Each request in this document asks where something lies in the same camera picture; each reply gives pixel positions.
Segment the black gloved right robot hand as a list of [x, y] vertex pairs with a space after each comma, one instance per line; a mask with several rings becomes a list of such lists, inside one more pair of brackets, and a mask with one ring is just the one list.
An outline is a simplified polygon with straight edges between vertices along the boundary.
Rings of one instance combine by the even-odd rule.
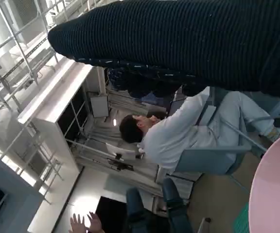
[[80, 63], [280, 98], [280, 0], [115, 1], [48, 41]]

